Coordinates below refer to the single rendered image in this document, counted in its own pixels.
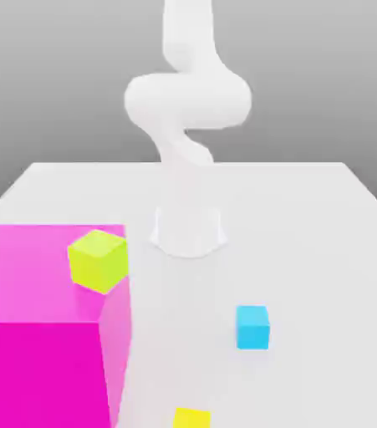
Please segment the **small lime green cube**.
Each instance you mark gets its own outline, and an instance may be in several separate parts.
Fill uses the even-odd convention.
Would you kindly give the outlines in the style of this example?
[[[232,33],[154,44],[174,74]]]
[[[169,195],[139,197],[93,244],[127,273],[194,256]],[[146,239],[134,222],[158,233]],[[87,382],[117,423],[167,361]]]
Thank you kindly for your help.
[[[72,281],[97,293],[107,294],[129,274],[125,237],[92,230],[68,246]]]

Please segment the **small blue cube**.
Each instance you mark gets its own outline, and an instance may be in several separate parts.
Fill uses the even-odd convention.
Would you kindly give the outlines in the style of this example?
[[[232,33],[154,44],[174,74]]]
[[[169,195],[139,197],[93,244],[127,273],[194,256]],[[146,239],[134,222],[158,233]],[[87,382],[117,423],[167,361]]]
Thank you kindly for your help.
[[[263,305],[239,305],[236,310],[236,341],[239,349],[269,348],[270,322]]]

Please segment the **small yellow cube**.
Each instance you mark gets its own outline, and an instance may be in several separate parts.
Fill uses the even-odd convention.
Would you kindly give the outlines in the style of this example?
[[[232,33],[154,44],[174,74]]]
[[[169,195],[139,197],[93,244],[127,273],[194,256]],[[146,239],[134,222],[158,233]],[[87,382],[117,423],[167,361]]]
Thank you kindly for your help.
[[[172,428],[211,428],[211,412],[176,408]]]

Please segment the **large magenta box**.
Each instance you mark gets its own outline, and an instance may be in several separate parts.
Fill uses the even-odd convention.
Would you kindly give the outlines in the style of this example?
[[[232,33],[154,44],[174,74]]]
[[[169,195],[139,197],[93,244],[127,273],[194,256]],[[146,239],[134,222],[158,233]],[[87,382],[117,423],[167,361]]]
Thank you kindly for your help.
[[[88,225],[0,225],[0,428],[116,428],[131,341],[130,283],[72,281]]]

